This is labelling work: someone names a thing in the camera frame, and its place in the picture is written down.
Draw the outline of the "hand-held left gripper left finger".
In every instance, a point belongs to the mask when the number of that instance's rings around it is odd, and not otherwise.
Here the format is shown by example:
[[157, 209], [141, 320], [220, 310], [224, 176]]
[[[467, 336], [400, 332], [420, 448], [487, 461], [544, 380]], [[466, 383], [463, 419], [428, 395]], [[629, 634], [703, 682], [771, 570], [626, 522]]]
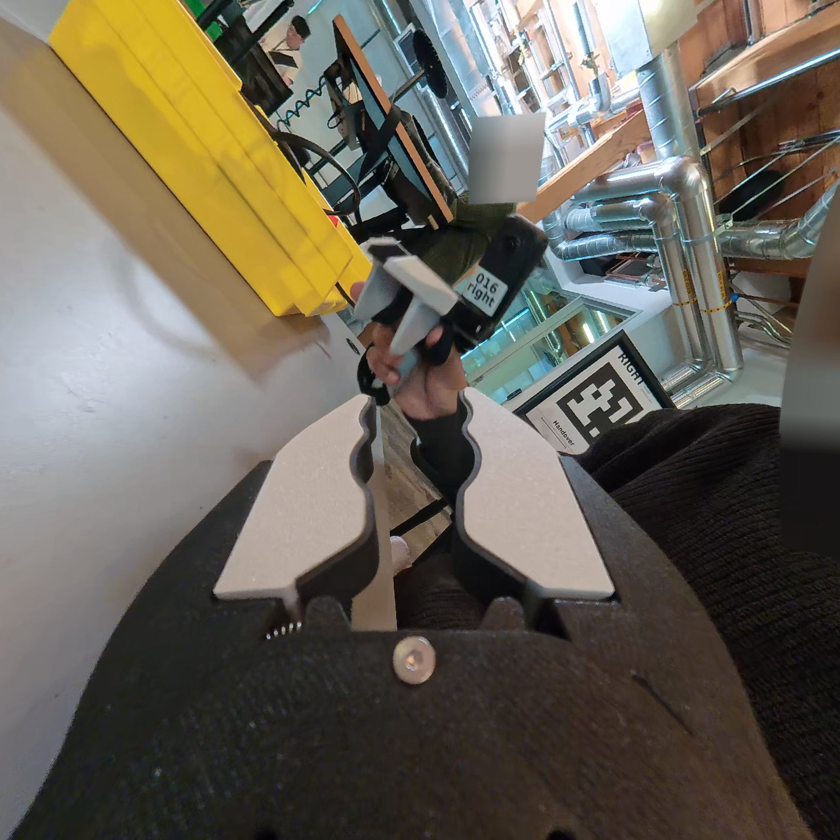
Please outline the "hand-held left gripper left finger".
[[274, 458], [222, 573], [220, 601], [280, 601], [294, 622], [314, 597], [350, 604], [355, 631], [382, 630], [379, 410], [357, 395]]

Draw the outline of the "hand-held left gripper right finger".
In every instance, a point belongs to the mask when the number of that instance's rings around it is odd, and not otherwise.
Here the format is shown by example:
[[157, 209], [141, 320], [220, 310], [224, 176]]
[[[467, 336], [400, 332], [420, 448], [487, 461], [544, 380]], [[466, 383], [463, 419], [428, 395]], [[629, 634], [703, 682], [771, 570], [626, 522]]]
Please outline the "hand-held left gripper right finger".
[[483, 606], [513, 600], [534, 629], [558, 604], [616, 607], [616, 584], [559, 453], [477, 389], [459, 400], [473, 458], [455, 504], [458, 581]]

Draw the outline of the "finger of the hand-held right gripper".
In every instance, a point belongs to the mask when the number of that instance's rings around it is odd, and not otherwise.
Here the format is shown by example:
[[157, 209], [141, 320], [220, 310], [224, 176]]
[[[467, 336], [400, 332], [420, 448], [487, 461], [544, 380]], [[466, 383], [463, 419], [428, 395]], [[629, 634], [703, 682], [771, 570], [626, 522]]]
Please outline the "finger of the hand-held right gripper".
[[371, 262], [371, 271], [354, 303], [353, 314], [360, 321], [370, 322], [402, 293], [402, 284], [385, 263], [388, 259], [405, 256], [406, 250], [393, 237], [372, 238], [362, 249]]
[[391, 352], [403, 357], [424, 343], [441, 325], [458, 302], [458, 296], [424, 262], [413, 255], [393, 256], [384, 263], [386, 275], [395, 280], [398, 292], [407, 300], [390, 320], [393, 328]]

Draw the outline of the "person's right hand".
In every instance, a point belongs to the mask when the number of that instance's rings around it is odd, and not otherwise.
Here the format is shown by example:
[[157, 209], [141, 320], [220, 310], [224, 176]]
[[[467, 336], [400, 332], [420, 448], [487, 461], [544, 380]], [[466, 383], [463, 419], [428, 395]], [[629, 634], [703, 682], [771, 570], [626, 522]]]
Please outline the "person's right hand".
[[401, 379], [399, 367], [403, 357], [391, 350], [394, 329], [371, 322], [362, 333], [367, 347], [366, 358], [374, 378], [383, 385], [394, 386], [395, 403], [406, 418], [430, 421], [456, 413], [459, 393], [467, 387], [463, 362], [453, 346], [446, 362], [431, 364], [420, 360], [410, 374]]

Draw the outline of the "black chair base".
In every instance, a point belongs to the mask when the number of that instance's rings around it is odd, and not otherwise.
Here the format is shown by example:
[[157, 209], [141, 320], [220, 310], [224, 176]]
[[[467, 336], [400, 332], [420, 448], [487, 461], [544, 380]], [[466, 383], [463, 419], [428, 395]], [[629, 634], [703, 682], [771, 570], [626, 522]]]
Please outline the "black chair base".
[[425, 557], [449, 529], [453, 509], [444, 498], [436, 498], [403, 521], [393, 524], [391, 537], [406, 544], [407, 557], [412, 563]]

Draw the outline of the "wooden ceiling beam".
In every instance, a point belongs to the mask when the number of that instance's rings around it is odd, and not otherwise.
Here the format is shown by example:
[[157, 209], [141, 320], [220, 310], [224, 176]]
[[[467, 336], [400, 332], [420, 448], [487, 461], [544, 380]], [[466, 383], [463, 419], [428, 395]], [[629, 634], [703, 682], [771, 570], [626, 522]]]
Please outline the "wooden ceiling beam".
[[540, 222], [589, 182], [607, 173], [627, 154], [649, 140], [647, 118], [643, 110], [637, 110], [539, 186], [536, 198], [520, 203], [518, 213], [532, 223]]

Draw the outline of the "black desk wooden edge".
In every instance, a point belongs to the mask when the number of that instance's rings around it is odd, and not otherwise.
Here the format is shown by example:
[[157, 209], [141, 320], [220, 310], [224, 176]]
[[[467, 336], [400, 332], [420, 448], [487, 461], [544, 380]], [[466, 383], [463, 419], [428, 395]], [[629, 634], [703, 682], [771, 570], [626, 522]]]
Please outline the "black desk wooden edge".
[[358, 177], [363, 180], [390, 161], [399, 203], [406, 205], [408, 216], [432, 228], [449, 224], [454, 216], [448, 179], [437, 175], [439, 166], [420, 133], [407, 128], [406, 113], [385, 93], [343, 16], [332, 20], [332, 31], [337, 57], [324, 71], [324, 80], [339, 132], [348, 147], [364, 153]]

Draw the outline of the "framed tag sign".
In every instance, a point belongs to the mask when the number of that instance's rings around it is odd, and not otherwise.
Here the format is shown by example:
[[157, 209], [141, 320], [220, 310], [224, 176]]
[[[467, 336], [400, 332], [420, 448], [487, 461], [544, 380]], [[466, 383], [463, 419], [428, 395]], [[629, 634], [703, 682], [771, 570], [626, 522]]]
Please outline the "framed tag sign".
[[613, 429], [674, 408], [634, 343], [619, 330], [512, 412], [558, 453], [580, 455]]

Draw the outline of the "silver ventilation ducts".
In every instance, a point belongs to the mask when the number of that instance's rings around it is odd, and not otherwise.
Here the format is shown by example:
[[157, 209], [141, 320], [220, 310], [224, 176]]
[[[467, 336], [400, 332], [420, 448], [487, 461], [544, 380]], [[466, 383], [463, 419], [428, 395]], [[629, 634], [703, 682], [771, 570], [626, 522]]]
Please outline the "silver ventilation ducts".
[[586, 185], [563, 221], [567, 231], [581, 235], [556, 238], [550, 247], [565, 261], [657, 253], [686, 338], [686, 362], [661, 384], [677, 408], [686, 408], [734, 383], [742, 372], [737, 293], [725, 258], [811, 258], [837, 186], [799, 219], [723, 221], [700, 160], [679, 45], [641, 66], [637, 81], [656, 161], [603, 174]]

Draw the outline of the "yellow storage bin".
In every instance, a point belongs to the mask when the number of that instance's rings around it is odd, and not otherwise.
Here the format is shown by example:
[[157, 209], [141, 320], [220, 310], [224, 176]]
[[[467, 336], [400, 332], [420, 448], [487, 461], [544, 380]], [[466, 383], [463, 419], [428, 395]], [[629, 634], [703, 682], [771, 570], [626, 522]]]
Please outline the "yellow storage bin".
[[274, 315], [348, 306], [371, 262], [180, 2], [69, 2], [49, 44]]

